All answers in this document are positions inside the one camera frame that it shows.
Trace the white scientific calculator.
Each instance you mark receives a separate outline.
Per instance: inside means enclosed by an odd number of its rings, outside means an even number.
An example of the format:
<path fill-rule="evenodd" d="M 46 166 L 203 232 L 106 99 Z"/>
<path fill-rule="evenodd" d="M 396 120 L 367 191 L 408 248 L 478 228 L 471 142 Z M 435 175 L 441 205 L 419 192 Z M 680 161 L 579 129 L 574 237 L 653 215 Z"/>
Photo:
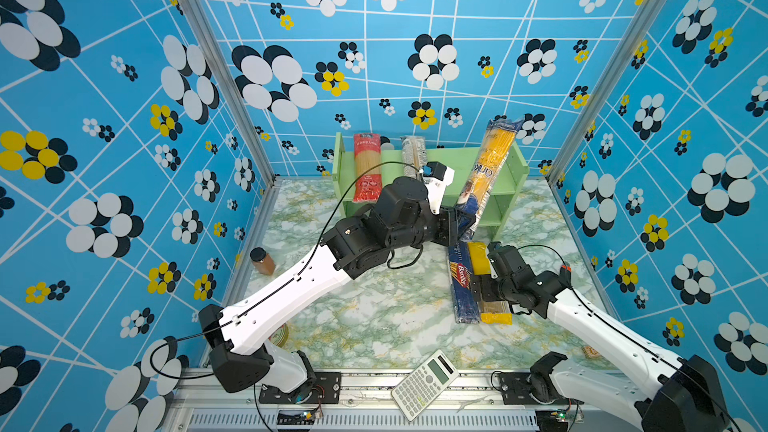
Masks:
<path fill-rule="evenodd" d="M 458 377 L 456 366 L 442 350 L 437 350 L 398 383 L 391 397 L 412 422 Z"/>

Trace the clear grey spaghetti bag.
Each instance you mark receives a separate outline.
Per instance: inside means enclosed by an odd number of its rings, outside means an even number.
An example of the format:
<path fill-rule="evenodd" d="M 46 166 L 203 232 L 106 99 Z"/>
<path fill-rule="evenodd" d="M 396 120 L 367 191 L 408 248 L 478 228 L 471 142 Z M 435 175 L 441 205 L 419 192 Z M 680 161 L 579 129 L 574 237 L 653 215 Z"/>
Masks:
<path fill-rule="evenodd" d="M 405 174 L 408 177 L 419 179 L 422 169 L 428 162 L 424 138 L 414 135 L 402 136 L 401 146 Z"/>

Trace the spice jar black lid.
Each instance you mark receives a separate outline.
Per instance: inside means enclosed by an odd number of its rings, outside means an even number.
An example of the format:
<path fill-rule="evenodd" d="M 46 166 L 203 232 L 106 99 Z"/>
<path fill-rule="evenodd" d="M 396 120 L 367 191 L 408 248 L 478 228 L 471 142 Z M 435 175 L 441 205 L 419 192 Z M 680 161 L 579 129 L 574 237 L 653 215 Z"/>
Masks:
<path fill-rule="evenodd" d="M 276 265 L 271 255 L 262 247 L 254 247 L 249 257 L 256 271 L 265 276 L 272 276 Z"/>

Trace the small brown wooden block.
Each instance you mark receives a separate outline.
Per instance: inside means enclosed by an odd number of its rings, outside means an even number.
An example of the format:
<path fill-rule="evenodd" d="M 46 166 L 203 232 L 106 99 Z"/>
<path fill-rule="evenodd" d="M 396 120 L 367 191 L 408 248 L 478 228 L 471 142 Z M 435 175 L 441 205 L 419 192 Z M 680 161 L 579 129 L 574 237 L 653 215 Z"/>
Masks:
<path fill-rule="evenodd" d="M 601 357 L 601 354 L 595 348 L 593 348 L 591 346 L 584 346 L 583 347 L 583 351 L 584 351 L 585 356 L 590 358 L 590 359 L 596 359 L 596 358 L 600 358 Z"/>

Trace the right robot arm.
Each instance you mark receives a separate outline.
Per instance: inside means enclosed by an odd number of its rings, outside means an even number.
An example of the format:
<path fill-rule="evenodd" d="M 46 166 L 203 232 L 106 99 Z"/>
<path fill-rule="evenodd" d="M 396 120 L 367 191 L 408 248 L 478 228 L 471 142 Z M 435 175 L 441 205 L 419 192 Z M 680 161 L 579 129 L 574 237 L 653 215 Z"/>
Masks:
<path fill-rule="evenodd" d="M 717 371 L 698 355 L 685 359 L 601 312 L 572 285 L 571 270 L 536 273 L 518 248 L 493 242 L 491 296 L 536 314 L 580 338 L 622 373 L 618 378 L 549 352 L 531 367 L 538 402 L 569 399 L 611 414 L 641 431 L 738 431 Z"/>

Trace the red spaghetti bag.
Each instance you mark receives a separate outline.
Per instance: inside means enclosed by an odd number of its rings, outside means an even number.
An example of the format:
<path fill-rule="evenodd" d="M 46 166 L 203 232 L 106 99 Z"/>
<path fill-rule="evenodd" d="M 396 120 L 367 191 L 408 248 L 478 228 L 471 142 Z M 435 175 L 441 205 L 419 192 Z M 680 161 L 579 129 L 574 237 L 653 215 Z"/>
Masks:
<path fill-rule="evenodd" d="M 358 133 L 354 136 L 355 182 L 354 203 L 376 202 L 382 192 L 381 136 Z"/>

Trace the aluminium front rail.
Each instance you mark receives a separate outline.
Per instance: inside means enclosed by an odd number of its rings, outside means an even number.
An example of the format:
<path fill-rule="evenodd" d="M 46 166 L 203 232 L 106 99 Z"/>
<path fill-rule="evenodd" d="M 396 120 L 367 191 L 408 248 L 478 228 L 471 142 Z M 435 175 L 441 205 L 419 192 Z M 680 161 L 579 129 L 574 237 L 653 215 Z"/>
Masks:
<path fill-rule="evenodd" d="M 347 369 L 301 404 L 267 388 L 227 394 L 211 380 L 182 386 L 165 431 L 628 431 L 575 399 L 538 401 L 523 370 L 464 370 L 415 417 L 395 393 L 406 369 Z"/>

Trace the blue Barilla pasta box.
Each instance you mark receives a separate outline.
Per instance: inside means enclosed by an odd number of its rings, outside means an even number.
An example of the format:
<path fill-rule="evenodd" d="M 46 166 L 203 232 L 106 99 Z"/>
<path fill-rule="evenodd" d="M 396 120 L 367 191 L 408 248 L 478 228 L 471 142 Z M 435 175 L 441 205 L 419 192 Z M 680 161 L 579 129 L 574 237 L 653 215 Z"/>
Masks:
<path fill-rule="evenodd" d="M 478 324 L 481 312 L 472 291 L 473 269 L 466 242 L 448 248 L 448 266 L 454 304 L 454 318 L 459 324 Z"/>

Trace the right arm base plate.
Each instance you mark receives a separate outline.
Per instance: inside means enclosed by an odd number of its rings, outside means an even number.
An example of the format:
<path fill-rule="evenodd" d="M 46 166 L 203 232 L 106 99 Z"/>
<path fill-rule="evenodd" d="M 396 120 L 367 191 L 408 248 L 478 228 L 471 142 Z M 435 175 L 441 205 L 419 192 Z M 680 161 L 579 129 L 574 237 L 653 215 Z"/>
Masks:
<path fill-rule="evenodd" d="M 527 372 L 494 371 L 491 377 L 491 384 L 492 388 L 501 395 L 505 405 L 541 405 L 566 409 L 571 404 L 568 399 L 564 398 L 548 400 L 535 398 Z"/>

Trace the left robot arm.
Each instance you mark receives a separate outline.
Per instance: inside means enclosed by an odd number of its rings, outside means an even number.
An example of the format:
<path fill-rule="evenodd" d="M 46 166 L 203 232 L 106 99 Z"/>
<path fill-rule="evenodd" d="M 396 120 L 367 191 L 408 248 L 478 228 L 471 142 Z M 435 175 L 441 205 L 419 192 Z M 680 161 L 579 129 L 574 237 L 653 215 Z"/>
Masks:
<path fill-rule="evenodd" d="M 227 307 L 201 310 L 212 372 L 223 389 L 264 385 L 296 399 L 307 395 L 317 382 L 309 359 L 273 344 L 271 335 L 317 299 L 385 264 L 397 249 L 456 245 L 476 218 L 441 201 L 437 187 L 398 177 L 376 203 L 323 232 L 307 255 L 267 286 Z"/>

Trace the yellow blue spaghetti bag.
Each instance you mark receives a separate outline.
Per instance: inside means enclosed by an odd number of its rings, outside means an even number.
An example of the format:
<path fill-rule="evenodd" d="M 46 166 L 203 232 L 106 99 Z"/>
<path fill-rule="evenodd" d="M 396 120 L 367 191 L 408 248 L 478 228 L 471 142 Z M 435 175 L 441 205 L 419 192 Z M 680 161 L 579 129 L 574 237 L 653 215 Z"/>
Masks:
<path fill-rule="evenodd" d="M 513 154 L 514 167 L 505 166 L 523 120 L 508 118 L 491 120 L 486 128 L 477 158 L 455 204 L 460 210 L 476 216 L 475 225 L 460 240 L 473 240 L 478 228 L 487 228 L 489 237 L 497 240 L 527 177 L 522 156 Z"/>

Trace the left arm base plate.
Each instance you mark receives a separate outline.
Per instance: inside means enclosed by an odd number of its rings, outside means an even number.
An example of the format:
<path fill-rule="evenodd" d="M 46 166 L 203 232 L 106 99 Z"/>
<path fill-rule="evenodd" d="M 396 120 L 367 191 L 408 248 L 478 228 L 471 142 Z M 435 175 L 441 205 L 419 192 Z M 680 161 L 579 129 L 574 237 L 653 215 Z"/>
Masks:
<path fill-rule="evenodd" d="M 342 373 L 335 371 L 316 372 L 316 382 L 311 389 L 289 394 L 272 386 L 258 386 L 257 398 L 262 404 L 278 405 L 319 405 L 338 404 L 342 386 Z"/>

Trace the round red tin can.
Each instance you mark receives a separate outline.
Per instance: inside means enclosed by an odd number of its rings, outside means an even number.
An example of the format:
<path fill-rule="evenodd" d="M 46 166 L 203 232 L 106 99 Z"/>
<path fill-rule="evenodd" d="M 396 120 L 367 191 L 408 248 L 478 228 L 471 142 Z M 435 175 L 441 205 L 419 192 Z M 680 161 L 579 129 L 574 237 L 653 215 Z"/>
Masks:
<path fill-rule="evenodd" d="M 269 340 L 277 347 L 282 348 L 289 338 L 289 327 L 288 324 L 285 323 L 281 325 L 275 332 L 272 333 L 272 335 L 269 337 Z"/>

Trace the green wooden shelf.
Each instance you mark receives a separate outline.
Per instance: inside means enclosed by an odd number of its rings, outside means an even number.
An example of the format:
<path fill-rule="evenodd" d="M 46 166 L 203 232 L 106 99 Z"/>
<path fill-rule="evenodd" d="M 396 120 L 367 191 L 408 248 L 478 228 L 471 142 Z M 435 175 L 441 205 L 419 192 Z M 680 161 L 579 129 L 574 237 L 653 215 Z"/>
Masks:
<path fill-rule="evenodd" d="M 454 180 L 447 187 L 442 201 L 445 206 L 454 205 L 480 149 L 478 147 L 428 148 L 426 152 L 430 161 L 441 162 L 455 170 Z M 342 201 L 340 213 L 343 217 L 350 216 L 361 208 L 359 204 L 353 201 L 354 193 L 346 191 L 352 185 L 353 179 L 357 177 L 353 147 L 346 146 L 342 135 L 337 134 L 334 151 L 328 156 L 333 159 L 331 177 L 334 192 L 336 197 Z M 404 174 L 404 167 L 400 164 L 402 153 L 399 149 L 383 148 L 381 160 L 386 163 L 381 168 L 382 181 L 385 185 Z M 476 241 L 481 239 L 499 240 L 501 238 L 504 226 L 515 207 L 515 202 L 522 191 L 529 171 L 530 168 L 518 145 L 513 144 L 476 227 L 474 234 Z"/>

